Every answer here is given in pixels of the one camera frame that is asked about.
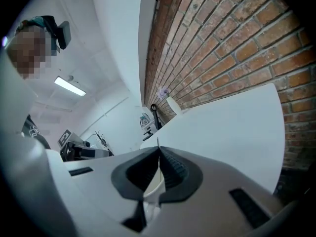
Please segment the equipment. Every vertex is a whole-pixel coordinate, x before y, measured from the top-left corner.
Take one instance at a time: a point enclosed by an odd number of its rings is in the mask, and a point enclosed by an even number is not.
[[[1,140],[1,152],[15,152],[0,155],[12,193],[51,236],[267,236],[294,206],[280,213],[275,197],[233,167],[176,149],[63,162],[34,139]],[[166,192],[158,201],[144,199],[158,162]],[[148,225],[144,201],[161,208]]]
[[[83,160],[112,156],[112,152],[90,148],[88,141],[83,141],[75,133],[66,130],[58,140],[63,161]]]

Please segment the light fixture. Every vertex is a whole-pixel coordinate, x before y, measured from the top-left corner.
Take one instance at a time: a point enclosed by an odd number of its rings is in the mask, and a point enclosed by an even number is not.
[[[64,79],[62,79],[61,77],[58,77],[55,82],[56,84],[58,84],[59,86],[62,86],[63,88],[70,90],[71,92],[78,94],[79,96],[84,96],[85,92],[75,86],[73,86],[72,84],[70,84],[69,82],[66,82]]]
[[[8,43],[8,38],[6,36],[4,36],[2,38],[2,46],[5,46]]]

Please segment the black chair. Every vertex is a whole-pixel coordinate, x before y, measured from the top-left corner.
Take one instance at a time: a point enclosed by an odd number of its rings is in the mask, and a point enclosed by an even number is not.
[[[153,113],[154,115],[154,120],[155,120],[155,127],[157,130],[161,129],[162,128],[162,125],[161,123],[159,122],[159,119],[158,119],[158,115],[157,115],[157,105],[155,104],[152,104],[150,106],[150,110],[151,112]]]

